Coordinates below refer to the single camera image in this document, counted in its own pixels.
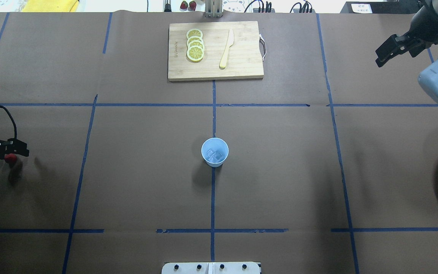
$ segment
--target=cutting board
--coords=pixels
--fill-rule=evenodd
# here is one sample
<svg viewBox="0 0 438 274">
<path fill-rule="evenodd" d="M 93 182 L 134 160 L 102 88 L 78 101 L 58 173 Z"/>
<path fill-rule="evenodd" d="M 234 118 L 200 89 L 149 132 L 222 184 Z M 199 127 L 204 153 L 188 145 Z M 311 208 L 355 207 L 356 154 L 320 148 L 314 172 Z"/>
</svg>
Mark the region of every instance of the cutting board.
<svg viewBox="0 0 438 274">
<path fill-rule="evenodd" d="M 187 58 L 187 31 L 203 33 L 204 58 L 197 63 Z M 234 31 L 234 45 L 229 49 L 225 69 L 219 68 L 229 29 Z M 168 80 L 221 80 L 263 78 L 263 60 L 259 51 L 257 21 L 170 24 L 168 36 Z"/>
</svg>

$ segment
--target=light blue cup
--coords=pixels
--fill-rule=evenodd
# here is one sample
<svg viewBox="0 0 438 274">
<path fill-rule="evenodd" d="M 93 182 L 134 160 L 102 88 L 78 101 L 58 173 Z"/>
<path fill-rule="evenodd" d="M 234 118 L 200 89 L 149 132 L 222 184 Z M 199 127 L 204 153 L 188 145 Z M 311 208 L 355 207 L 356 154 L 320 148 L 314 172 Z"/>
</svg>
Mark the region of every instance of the light blue cup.
<svg viewBox="0 0 438 274">
<path fill-rule="evenodd" d="M 211 167 L 219 167 L 229 155 L 229 147 L 220 138 L 210 138 L 202 145 L 202 157 Z"/>
</svg>

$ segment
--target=white label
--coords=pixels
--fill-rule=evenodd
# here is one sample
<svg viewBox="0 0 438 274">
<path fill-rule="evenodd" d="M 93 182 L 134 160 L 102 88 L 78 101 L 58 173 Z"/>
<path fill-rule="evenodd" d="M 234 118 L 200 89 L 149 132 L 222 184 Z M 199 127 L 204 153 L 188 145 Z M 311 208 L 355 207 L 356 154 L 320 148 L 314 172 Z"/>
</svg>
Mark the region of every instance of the white label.
<svg viewBox="0 0 438 274">
<path fill-rule="evenodd" d="M 370 4 L 351 4 L 351 7 L 355 13 L 373 13 Z"/>
</svg>

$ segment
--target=knife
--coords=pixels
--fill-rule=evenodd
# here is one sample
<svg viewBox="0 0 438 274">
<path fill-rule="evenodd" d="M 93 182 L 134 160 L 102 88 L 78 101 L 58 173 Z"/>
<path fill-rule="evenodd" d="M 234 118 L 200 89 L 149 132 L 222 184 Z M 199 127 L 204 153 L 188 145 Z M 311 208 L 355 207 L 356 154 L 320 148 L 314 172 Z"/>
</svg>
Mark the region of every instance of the knife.
<svg viewBox="0 0 438 274">
<path fill-rule="evenodd" d="M 229 35 L 227 36 L 226 48 L 222 54 L 221 62 L 219 62 L 219 68 L 224 69 L 227 66 L 227 57 L 229 56 L 229 48 L 234 44 L 234 31 L 229 29 Z"/>
</svg>

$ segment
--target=lemon slice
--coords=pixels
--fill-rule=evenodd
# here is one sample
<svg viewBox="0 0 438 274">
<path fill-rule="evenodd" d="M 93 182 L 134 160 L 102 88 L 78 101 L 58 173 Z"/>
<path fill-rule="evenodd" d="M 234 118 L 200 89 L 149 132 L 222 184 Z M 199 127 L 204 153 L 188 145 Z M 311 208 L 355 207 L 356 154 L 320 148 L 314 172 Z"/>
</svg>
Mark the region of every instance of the lemon slice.
<svg viewBox="0 0 438 274">
<path fill-rule="evenodd" d="M 187 45 L 187 48 L 190 48 L 190 47 L 193 47 L 193 46 L 199 46 L 199 47 L 201 47 L 202 49 L 205 49 L 205 48 L 204 48 L 204 42 L 201 41 L 201 40 L 193 40 L 193 41 L 191 41 L 191 42 Z"/>
<path fill-rule="evenodd" d="M 189 37 L 187 39 L 187 45 L 189 45 L 190 42 L 195 41 L 195 40 L 203 42 L 201 37 L 199 37 L 199 36 L 191 36 L 191 37 Z"/>
<path fill-rule="evenodd" d="M 202 38 L 204 35 L 203 35 L 202 31 L 200 31 L 200 29 L 191 29 L 191 30 L 187 31 L 187 39 L 191 38 L 192 36 L 198 36 L 198 37 Z"/>
<path fill-rule="evenodd" d="M 192 62 L 199 62 L 204 58 L 204 49 L 200 46 L 192 46 L 187 49 L 187 58 Z"/>
</svg>

